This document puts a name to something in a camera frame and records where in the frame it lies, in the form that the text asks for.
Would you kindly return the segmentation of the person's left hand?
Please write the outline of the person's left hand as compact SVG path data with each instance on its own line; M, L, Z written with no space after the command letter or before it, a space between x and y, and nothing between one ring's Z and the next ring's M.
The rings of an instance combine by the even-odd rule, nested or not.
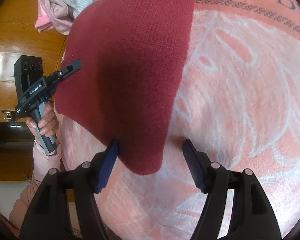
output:
M38 124L29 116L26 119L26 125L35 136L36 142L40 145L42 143L40 142L40 137L36 133L36 128L38 128L41 135L46 137L56 135L59 130L59 121L54 111L53 101L49 100L45 105L44 116Z

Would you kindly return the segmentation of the pink sleeve left forearm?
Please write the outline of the pink sleeve left forearm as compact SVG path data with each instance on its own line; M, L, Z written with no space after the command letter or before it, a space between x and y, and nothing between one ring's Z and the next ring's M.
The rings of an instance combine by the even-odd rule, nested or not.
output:
M27 209L42 180L51 168L61 170L61 144L57 144L56 150L46 155L42 146L35 140L33 146L33 173L32 180L15 201L8 221L11 224L11 231L19 238L19 232Z

